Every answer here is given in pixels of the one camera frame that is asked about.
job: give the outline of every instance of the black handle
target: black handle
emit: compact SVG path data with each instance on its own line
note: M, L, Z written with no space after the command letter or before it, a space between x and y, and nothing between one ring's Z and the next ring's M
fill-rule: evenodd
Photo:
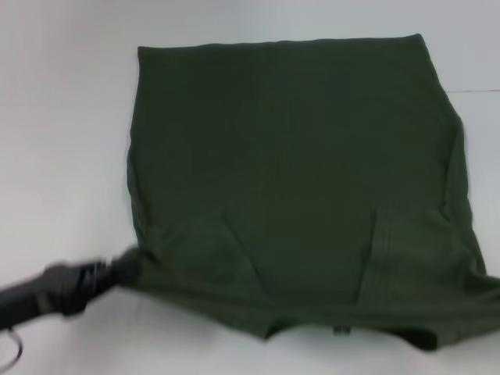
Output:
M50 266L39 277L0 291L0 331L51 313L82 313L91 300L139 276L138 254L130 250L110 264Z

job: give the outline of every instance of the black tool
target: black tool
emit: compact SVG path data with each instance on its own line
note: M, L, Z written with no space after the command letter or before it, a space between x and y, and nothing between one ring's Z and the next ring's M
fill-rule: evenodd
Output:
M0 291L0 331L43 315L82 313L91 300L138 277L137 251L111 263L55 264L34 279Z

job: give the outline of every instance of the cord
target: cord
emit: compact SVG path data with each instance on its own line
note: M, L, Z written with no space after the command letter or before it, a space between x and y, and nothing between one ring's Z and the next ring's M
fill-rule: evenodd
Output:
M0 366L0 374L6 373L12 369L23 355L23 339L12 328L7 330L7 335L17 344L17 355L16 358L12 359L7 364Z

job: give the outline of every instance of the white surface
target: white surface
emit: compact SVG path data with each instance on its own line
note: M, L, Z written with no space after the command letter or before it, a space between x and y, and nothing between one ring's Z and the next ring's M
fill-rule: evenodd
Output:
M134 243L125 185L138 45L421 33L445 89L500 89L496 0L1 0L0 285ZM500 275L500 93L450 94L466 125L474 226ZM20 330L12 374L493 374L500 333L426 355L362 330L262 343L130 293ZM8 342L0 337L0 360Z

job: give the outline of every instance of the white background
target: white background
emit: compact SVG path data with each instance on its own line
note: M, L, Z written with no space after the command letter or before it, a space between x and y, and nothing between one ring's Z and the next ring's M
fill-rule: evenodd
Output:
M0 285L135 242L125 185L137 46L421 33L463 118L474 228L500 275L497 0L0 0ZM493 374L500 333L423 354L355 330L261 342L113 292L79 319L20 328L12 374ZM14 354L0 337L0 360Z

